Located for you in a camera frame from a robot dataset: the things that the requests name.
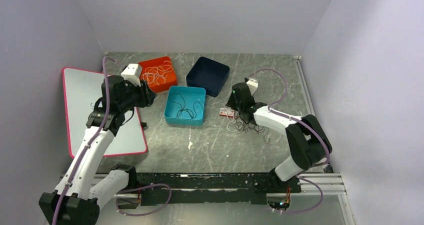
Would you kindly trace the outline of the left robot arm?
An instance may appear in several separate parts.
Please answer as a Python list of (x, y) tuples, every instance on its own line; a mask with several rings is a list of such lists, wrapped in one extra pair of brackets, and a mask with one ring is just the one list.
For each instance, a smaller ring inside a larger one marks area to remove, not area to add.
[(129, 165), (117, 165), (102, 181), (92, 183), (107, 148), (125, 124), (125, 114), (151, 106), (156, 94), (136, 75), (106, 76), (101, 92), (70, 167), (53, 192), (44, 192), (39, 199), (50, 225), (94, 225), (115, 194), (138, 188), (136, 170)]

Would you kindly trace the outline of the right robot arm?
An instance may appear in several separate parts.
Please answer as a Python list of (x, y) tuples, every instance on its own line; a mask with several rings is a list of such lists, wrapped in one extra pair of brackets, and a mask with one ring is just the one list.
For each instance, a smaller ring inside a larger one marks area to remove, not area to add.
[(292, 177), (329, 162), (332, 146), (314, 115), (294, 116), (256, 102), (251, 86), (246, 82), (232, 86), (226, 105), (237, 111), (244, 123), (286, 135), (290, 155), (271, 170), (274, 175), (269, 184), (275, 192), (287, 188)]

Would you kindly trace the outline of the red white small box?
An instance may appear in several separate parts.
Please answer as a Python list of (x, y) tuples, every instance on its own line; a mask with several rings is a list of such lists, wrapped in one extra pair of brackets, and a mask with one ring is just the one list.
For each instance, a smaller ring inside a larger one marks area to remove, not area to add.
[(236, 116), (236, 112), (230, 108), (221, 107), (219, 110), (219, 115), (222, 117), (227, 117), (229, 119), (234, 119)]

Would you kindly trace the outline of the orange plastic box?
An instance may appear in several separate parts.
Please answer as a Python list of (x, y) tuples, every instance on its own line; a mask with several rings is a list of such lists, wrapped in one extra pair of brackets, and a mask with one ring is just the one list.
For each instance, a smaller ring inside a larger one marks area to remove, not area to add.
[(141, 61), (138, 64), (142, 67), (140, 79), (145, 80), (153, 92), (164, 92), (171, 86), (178, 85), (177, 75), (169, 56)]

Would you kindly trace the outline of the dark blue plastic box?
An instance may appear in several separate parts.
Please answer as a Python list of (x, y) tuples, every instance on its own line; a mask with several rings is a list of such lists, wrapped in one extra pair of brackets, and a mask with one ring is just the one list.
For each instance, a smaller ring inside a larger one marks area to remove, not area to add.
[(201, 56), (186, 75), (186, 85), (203, 88), (208, 96), (217, 97), (229, 74), (229, 66)]

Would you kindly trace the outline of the light blue plastic box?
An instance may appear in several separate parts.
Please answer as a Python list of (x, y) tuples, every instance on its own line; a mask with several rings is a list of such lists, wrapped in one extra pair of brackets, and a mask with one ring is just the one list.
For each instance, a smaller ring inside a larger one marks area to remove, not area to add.
[(205, 119), (206, 90), (173, 85), (168, 90), (164, 118), (168, 124), (201, 126)]

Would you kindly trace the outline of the pink framed whiteboard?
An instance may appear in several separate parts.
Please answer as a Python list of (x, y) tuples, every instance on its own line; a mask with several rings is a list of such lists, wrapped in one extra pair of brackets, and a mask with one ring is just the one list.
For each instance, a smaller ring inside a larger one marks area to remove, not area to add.
[[(62, 69), (68, 150), (72, 158), (82, 144), (86, 123), (95, 102), (102, 96), (103, 81), (104, 75), (101, 72), (72, 67)], [(129, 122), (119, 128), (104, 153), (105, 157), (144, 154), (148, 151), (139, 111), (128, 111), (125, 118)]]

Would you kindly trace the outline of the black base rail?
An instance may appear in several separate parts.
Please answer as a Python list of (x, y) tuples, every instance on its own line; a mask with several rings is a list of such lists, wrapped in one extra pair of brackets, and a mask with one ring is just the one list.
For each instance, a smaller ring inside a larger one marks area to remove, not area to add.
[(146, 173), (137, 174), (138, 185), (164, 184), (140, 192), (141, 205), (239, 203), (266, 205), (271, 195), (300, 193), (300, 181), (281, 181), (269, 172)]

